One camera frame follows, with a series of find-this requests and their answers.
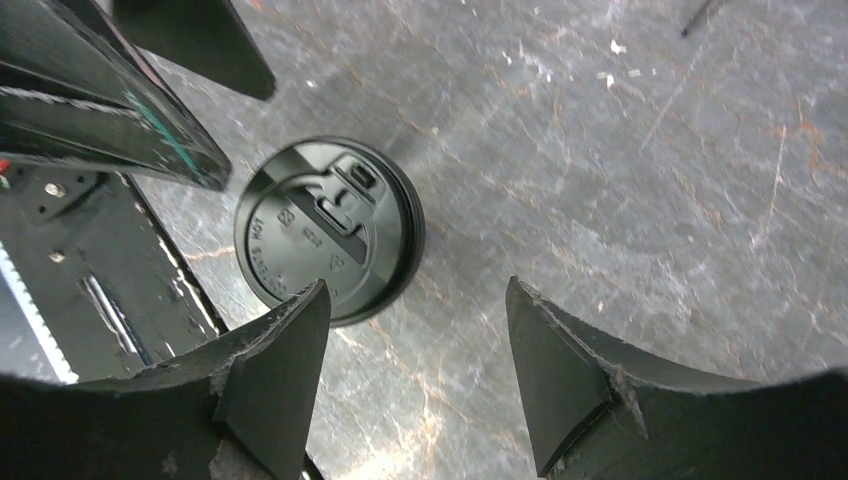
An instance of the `white speck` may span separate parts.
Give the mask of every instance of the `white speck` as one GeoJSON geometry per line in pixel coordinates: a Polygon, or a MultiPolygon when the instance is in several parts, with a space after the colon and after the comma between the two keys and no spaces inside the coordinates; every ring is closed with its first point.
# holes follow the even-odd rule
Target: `white speck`
{"type": "Polygon", "coordinates": [[[619,53],[627,53],[627,47],[615,43],[615,39],[613,39],[612,43],[610,43],[610,50],[612,50],[612,53],[616,55],[619,53]]]}

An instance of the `white strip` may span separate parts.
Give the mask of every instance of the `white strip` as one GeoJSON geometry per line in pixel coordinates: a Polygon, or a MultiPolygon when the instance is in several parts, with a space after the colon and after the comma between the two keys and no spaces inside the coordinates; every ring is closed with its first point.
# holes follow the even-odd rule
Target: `white strip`
{"type": "Polygon", "coordinates": [[[18,275],[18,271],[6,253],[6,249],[3,248],[3,243],[0,243],[0,273],[6,279],[6,283],[12,290],[12,295],[18,301],[21,311],[24,312],[24,316],[29,322],[35,338],[38,339],[38,344],[44,350],[44,355],[47,356],[47,361],[50,362],[50,366],[53,367],[53,371],[56,372],[59,381],[62,383],[76,383],[79,380],[79,376],[71,370],[71,365],[65,360],[65,355],[59,349],[59,345],[56,344],[56,340],[53,338],[53,334],[50,333],[50,329],[47,328],[47,324],[44,323],[44,318],[38,312],[38,308],[32,301],[32,297],[30,297],[24,281],[18,275]]]}

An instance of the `black plastic lid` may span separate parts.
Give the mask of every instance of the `black plastic lid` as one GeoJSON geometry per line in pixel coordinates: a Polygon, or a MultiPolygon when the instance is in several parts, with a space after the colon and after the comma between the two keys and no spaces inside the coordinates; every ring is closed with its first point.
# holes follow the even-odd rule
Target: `black plastic lid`
{"type": "Polygon", "coordinates": [[[331,325],[364,320],[409,284],[424,247],[424,213],[385,156],[340,138],[305,140],[253,176],[236,211],[236,255],[248,284],[276,306],[318,278],[331,325]]]}

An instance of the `bolt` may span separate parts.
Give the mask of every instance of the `bolt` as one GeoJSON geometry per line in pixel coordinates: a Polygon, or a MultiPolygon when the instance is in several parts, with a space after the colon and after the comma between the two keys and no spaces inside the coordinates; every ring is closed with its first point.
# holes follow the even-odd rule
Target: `bolt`
{"type": "Polygon", "coordinates": [[[48,257],[53,261],[53,263],[62,263],[65,260],[65,254],[58,250],[51,252],[48,257]]]}
{"type": "Polygon", "coordinates": [[[47,192],[48,195],[56,198],[62,198],[65,196],[65,188],[57,183],[48,183],[44,186],[44,191],[47,192]]]}

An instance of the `marble countertop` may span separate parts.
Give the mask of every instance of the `marble countertop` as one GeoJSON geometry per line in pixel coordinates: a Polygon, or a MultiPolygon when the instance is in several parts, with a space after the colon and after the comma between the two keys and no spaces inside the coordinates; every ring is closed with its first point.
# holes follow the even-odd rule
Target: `marble countertop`
{"type": "Polygon", "coordinates": [[[775,381],[848,362],[848,7],[746,0],[236,0],[267,102],[156,65],[235,169],[140,179],[223,317],[248,178],[332,134],[394,159],[427,217],[386,311],[331,332],[308,450],[334,480],[530,479],[507,338],[518,274],[651,352],[775,381]]]}

